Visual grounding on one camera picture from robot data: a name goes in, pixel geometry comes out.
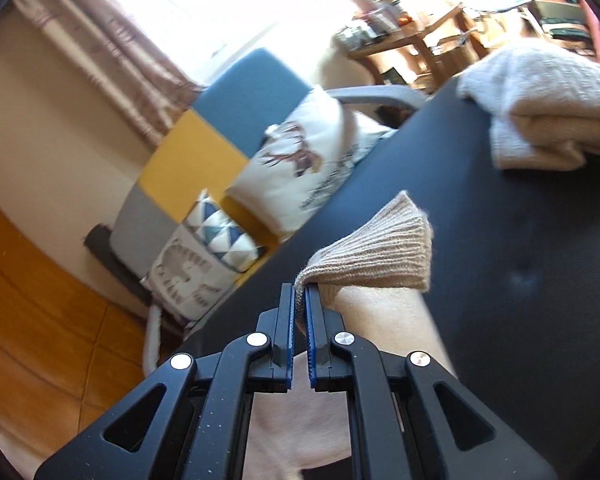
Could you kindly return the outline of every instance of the blue triangle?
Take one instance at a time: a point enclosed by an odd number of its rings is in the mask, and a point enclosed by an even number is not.
[[[218,211],[218,209],[216,209],[216,206],[214,206],[211,202],[205,202],[205,208],[203,210],[202,220],[205,221],[216,211]]]
[[[236,243],[237,239],[242,236],[243,230],[237,227],[229,227],[229,247]]]
[[[211,243],[211,240],[218,236],[222,229],[224,229],[224,227],[217,227],[213,225],[202,226],[202,233],[205,236],[205,242],[207,244]]]

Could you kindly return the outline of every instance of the white pillow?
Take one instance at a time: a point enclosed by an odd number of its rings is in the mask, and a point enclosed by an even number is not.
[[[281,240],[289,238],[351,174],[376,142],[394,132],[315,87],[226,190]]]

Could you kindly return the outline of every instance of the beige wall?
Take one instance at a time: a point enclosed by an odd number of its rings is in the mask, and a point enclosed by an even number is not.
[[[48,256],[144,312],[82,238],[113,222],[149,148],[14,9],[0,15],[0,209]]]

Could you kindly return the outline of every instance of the deer head print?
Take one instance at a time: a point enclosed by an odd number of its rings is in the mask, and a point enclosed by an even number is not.
[[[264,166],[275,166],[280,162],[291,162],[294,165],[294,174],[297,177],[303,176],[307,171],[317,173],[322,167],[322,157],[319,153],[310,149],[306,140],[306,131],[295,121],[289,121],[280,125],[280,138],[287,138],[293,141],[290,153],[271,153],[265,150],[258,157],[260,163]]]

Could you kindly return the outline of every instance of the triangular cutout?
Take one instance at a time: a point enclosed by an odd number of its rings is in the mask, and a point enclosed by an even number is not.
[[[491,425],[465,404],[451,388],[445,383],[438,383],[434,389],[460,451],[469,451],[493,440],[495,430]]]
[[[166,391],[164,384],[151,389],[104,431],[104,439],[131,453],[138,451]]]

